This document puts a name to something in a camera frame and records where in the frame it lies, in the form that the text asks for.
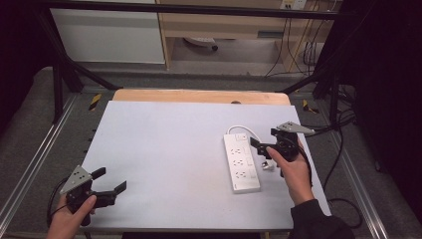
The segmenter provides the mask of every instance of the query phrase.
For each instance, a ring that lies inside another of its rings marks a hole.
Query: white cabinet
[[[156,13],[52,9],[52,14],[74,61],[164,64]]]

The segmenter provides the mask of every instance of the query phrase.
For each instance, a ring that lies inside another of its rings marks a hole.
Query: white power strip
[[[246,134],[224,134],[224,144],[233,191],[235,193],[259,191],[261,185]]]

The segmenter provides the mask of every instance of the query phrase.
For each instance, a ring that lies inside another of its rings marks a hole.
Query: white tabletop
[[[93,190],[127,181],[115,205],[100,208],[89,229],[115,231],[269,231],[293,227],[285,181],[279,169],[263,171],[265,159],[252,148],[261,191],[231,189],[223,134],[241,124],[263,142],[274,143],[271,127],[299,123],[294,107],[198,103],[109,102],[84,161],[88,172],[106,167]],[[241,128],[234,132],[245,132]],[[329,215],[313,168],[313,191]]]

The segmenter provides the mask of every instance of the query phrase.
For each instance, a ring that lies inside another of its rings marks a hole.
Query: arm
[[[66,206],[66,196],[60,197],[57,208],[61,208],[54,214],[53,222],[47,233],[47,239],[72,239],[78,232],[84,217],[91,212],[97,198],[89,197],[81,208],[73,214]]]
[[[270,147],[267,147],[267,152],[283,171],[295,203],[291,211],[294,229],[290,239],[354,238],[351,229],[341,219],[322,213],[311,189],[307,163],[300,154],[294,161],[288,162]]]

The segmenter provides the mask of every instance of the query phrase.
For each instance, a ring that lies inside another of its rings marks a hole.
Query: yellow and black tape
[[[310,106],[308,106],[308,101],[304,100],[304,111],[305,112],[312,112],[314,114],[319,114],[319,110],[318,109],[313,109],[310,108]]]
[[[102,97],[101,94],[96,94],[93,97],[93,100],[91,101],[91,104],[90,104],[90,107],[88,108],[88,111],[92,112],[96,109],[96,106],[99,103],[101,97]]]

